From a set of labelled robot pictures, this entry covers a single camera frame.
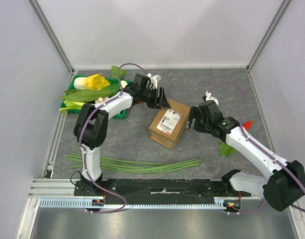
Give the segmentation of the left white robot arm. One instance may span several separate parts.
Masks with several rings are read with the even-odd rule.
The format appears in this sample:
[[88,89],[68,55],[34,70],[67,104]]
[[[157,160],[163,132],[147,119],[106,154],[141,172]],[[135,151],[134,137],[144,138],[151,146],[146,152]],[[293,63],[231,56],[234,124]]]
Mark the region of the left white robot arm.
[[103,103],[84,104],[78,116],[74,135],[83,155],[82,176],[88,180],[85,190],[92,196],[102,191],[100,150],[107,136],[108,121],[123,110],[144,102],[152,109],[169,109],[163,87],[158,87],[161,76],[136,74],[133,82]]

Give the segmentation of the green lettuce leaf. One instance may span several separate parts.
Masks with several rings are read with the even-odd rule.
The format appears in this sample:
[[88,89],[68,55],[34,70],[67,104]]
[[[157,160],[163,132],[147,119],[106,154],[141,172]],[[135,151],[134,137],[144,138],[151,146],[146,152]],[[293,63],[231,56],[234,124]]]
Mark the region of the green lettuce leaf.
[[219,154],[221,156],[233,155],[237,150],[227,143],[222,142],[219,147]]

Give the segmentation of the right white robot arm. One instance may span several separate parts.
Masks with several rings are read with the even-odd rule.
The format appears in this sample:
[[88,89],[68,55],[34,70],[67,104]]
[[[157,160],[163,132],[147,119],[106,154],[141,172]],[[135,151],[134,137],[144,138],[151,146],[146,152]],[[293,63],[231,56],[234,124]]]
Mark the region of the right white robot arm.
[[292,162],[269,150],[233,117],[224,117],[213,100],[192,107],[187,128],[208,133],[233,147],[261,172],[262,176],[233,171],[221,183],[227,196],[237,191],[248,192],[265,199],[276,211],[282,212],[305,197],[305,170],[297,160]]

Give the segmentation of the brown cardboard express box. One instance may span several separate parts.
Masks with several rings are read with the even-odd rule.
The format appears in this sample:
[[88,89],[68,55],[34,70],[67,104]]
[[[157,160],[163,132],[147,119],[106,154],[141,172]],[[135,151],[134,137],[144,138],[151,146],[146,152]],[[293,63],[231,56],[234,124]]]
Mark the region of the brown cardboard express box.
[[167,148],[174,149],[188,120],[191,107],[168,99],[170,108],[162,108],[149,127],[149,138]]

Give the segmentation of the green leaf behind tray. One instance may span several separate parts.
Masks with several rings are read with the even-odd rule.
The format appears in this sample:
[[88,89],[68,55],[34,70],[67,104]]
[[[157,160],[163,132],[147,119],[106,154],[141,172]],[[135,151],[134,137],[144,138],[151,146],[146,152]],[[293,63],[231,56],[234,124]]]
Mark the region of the green leaf behind tray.
[[111,73],[113,78],[124,80],[127,74],[127,70],[120,69],[118,66],[112,66]]

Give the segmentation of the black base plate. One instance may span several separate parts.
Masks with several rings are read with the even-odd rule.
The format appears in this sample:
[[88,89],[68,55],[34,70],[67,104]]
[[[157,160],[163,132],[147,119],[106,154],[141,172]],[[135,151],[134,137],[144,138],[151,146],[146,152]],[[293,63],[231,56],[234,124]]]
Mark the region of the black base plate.
[[173,193],[211,197],[250,197],[227,182],[210,179],[103,179],[98,184],[123,197],[137,194]]

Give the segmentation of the white eggplant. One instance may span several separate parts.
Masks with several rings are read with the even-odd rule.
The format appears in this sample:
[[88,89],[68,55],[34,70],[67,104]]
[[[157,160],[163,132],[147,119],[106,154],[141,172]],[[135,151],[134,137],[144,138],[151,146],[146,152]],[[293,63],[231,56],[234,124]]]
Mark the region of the white eggplant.
[[120,81],[120,83],[121,83],[122,88],[125,88],[128,85],[128,83],[124,80]]

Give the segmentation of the green bok choy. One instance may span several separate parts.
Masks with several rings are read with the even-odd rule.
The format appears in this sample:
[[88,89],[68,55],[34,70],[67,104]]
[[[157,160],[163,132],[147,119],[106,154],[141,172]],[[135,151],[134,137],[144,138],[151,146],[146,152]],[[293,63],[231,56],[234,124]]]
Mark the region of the green bok choy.
[[69,100],[64,100],[60,106],[59,112],[63,115],[78,114],[85,103],[82,102],[73,102]]

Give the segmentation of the green leafy vegetable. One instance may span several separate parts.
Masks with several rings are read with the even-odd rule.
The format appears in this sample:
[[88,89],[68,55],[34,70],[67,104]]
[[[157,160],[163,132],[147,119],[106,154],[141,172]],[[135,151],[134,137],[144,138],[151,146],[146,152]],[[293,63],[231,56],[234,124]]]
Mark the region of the green leafy vegetable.
[[98,98],[112,97],[120,90],[119,84],[111,84],[101,90],[68,90],[61,96],[64,100],[74,102],[91,102]]

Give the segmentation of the white mushroom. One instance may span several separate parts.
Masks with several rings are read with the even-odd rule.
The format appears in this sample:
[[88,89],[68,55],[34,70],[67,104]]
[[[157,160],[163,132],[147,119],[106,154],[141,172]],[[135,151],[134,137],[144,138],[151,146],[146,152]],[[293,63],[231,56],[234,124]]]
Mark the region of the white mushroom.
[[109,97],[99,97],[95,100],[95,104],[101,104],[109,100]]

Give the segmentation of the green long beans bunch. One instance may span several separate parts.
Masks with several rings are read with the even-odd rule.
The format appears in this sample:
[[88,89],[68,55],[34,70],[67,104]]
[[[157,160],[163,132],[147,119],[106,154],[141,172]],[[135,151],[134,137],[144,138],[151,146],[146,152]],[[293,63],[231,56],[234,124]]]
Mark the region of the green long beans bunch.
[[200,159],[191,159],[177,163],[150,163],[131,160],[114,159],[105,156],[100,157],[101,168],[126,173],[154,174],[180,171],[201,164]]

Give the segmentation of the yellow napa cabbage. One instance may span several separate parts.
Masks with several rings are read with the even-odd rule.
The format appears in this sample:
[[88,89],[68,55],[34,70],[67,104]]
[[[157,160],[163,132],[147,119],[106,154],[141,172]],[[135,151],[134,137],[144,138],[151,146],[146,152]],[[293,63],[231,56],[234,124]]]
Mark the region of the yellow napa cabbage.
[[102,75],[98,73],[88,77],[77,77],[73,85],[77,90],[101,90],[104,87],[110,85],[110,82]]

